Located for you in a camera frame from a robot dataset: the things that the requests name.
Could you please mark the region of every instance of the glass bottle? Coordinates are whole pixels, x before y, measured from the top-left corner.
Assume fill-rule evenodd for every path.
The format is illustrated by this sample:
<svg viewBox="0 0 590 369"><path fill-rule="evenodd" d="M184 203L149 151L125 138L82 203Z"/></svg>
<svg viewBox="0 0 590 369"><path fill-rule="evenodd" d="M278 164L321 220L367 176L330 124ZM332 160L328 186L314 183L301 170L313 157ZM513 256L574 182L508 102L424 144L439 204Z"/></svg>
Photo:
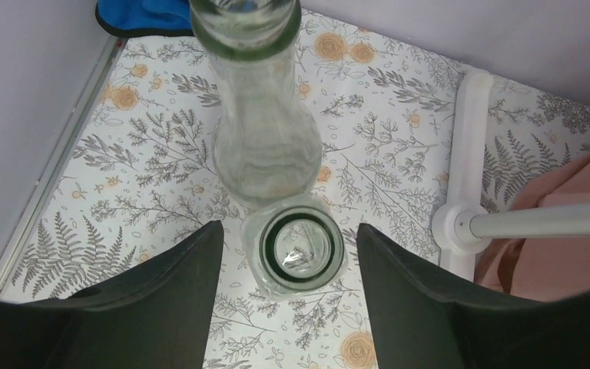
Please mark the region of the glass bottle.
<svg viewBox="0 0 590 369"><path fill-rule="evenodd" d="M321 288L346 270L340 229L326 203L312 194L255 211L240 235L259 289L274 301Z"/></svg>
<svg viewBox="0 0 590 369"><path fill-rule="evenodd" d="M217 75L218 178L251 209L313 187L322 141L297 96L299 0L191 0L194 33Z"/></svg>

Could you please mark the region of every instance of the white pole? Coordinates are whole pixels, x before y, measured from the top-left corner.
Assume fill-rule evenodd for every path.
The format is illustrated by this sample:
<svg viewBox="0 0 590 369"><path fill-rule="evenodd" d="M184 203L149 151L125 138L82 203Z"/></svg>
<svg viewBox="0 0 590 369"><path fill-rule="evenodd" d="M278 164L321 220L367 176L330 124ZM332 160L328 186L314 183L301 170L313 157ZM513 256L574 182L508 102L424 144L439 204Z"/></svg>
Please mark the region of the white pole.
<svg viewBox="0 0 590 369"><path fill-rule="evenodd" d="M456 232L477 238L590 236L590 203L476 215L456 224Z"/></svg>

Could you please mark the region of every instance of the pink cloth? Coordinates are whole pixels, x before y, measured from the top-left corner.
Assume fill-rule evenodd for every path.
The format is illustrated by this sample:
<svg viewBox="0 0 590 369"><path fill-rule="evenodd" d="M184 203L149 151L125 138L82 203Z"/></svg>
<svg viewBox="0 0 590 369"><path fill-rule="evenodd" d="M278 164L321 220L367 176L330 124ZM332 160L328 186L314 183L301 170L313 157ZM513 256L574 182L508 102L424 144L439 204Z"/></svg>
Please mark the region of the pink cloth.
<svg viewBox="0 0 590 369"><path fill-rule="evenodd" d="M530 181L512 210L590 202L590 154ZM553 301L590 289L590 238L494 240L474 282L496 291Z"/></svg>

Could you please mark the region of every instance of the table surface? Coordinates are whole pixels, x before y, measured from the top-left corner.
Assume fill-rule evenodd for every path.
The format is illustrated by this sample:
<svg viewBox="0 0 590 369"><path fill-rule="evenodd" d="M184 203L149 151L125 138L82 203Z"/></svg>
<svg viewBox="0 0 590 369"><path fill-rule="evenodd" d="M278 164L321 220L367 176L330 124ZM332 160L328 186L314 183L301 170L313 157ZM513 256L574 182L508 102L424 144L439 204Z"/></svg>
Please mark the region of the table surface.
<svg viewBox="0 0 590 369"><path fill-rule="evenodd" d="M92 275L120 273L221 219L226 248L205 368L376 367L356 228L368 222L437 260L430 215L445 200L456 90L470 68L304 11L299 96L325 147L313 191L333 210L350 266L341 281L275 304L247 267L244 210L212 169L220 100L207 53L195 38L132 39L1 299L65 298L97 283ZM506 209L530 178L589 150L590 108L496 77L482 204Z"/></svg>

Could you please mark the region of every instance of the blue towel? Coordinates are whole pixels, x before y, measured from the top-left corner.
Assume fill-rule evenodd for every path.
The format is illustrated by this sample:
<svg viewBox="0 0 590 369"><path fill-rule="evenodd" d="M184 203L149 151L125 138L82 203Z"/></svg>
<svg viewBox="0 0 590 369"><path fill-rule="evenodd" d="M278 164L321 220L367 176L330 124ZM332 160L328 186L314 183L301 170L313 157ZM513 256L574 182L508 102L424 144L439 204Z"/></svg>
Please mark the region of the blue towel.
<svg viewBox="0 0 590 369"><path fill-rule="evenodd" d="M121 38L194 35L188 0L98 0L96 20Z"/></svg>

